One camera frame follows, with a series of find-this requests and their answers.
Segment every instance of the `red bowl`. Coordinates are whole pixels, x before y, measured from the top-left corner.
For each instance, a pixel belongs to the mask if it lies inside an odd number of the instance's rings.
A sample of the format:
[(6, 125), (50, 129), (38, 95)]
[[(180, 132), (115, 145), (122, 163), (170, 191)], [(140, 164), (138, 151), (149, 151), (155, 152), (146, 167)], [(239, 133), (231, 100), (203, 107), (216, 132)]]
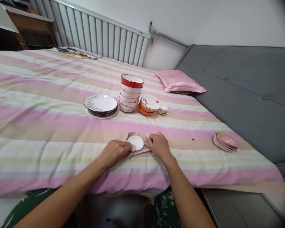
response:
[(129, 87), (138, 89), (138, 88), (142, 88), (143, 87), (143, 83), (145, 81), (142, 80), (139, 77), (134, 76), (134, 75), (123, 74), (123, 75), (121, 75), (121, 82), (125, 86), (129, 86)]

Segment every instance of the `radiator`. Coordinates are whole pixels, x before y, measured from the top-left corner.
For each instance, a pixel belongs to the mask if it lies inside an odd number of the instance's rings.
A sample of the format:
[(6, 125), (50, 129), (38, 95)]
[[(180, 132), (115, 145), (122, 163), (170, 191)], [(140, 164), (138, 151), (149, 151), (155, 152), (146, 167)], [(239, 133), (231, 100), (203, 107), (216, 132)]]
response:
[(88, 52), (142, 66), (151, 35), (63, 0), (31, 0), (41, 16), (55, 20), (60, 47)]

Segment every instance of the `striped bedsheet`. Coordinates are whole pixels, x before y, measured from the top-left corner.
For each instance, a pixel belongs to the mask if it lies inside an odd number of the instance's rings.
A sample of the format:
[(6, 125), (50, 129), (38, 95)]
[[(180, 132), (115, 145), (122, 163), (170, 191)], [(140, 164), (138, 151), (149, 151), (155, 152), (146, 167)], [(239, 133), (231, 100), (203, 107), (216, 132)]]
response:
[[(75, 59), (52, 51), (0, 52), (0, 196), (58, 188), (93, 161), (112, 139), (126, 132), (163, 133), (194, 186), (282, 181), (277, 167), (220, 122), (195, 98), (164, 93), (154, 71), (108, 58)], [(120, 75), (145, 80), (143, 94), (169, 107), (168, 115), (119, 111), (112, 119), (89, 117), (86, 97), (118, 100)], [(241, 141), (227, 153), (212, 143), (222, 130)], [(111, 168), (93, 193), (165, 190), (167, 172), (157, 157), (130, 158)]]

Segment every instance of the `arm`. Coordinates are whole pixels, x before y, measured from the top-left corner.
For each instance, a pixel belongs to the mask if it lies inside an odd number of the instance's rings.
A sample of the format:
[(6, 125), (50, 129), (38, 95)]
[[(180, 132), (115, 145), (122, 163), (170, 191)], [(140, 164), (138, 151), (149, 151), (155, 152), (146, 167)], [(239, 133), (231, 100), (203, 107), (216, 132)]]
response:
[(62, 227), (98, 178), (121, 161), (131, 149), (129, 142), (110, 141), (93, 162), (40, 203), (15, 227)]
[(184, 227), (215, 228), (207, 209), (171, 154), (165, 136), (158, 132), (146, 139), (152, 152), (167, 169), (176, 208)]

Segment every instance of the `forearm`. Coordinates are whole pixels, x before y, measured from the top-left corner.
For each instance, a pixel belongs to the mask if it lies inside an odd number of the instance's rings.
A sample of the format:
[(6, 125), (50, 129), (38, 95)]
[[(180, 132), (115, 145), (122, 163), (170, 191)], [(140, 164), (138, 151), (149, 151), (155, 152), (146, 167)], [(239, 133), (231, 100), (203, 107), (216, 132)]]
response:
[(100, 163), (94, 160), (77, 176), (40, 203), (15, 227), (62, 227), (104, 171)]
[(171, 156), (164, 165), (167, 169), (171, 188), (184, 227), (215, 227), (207, 209), (196, 191), (180, 169), (176, 159)]

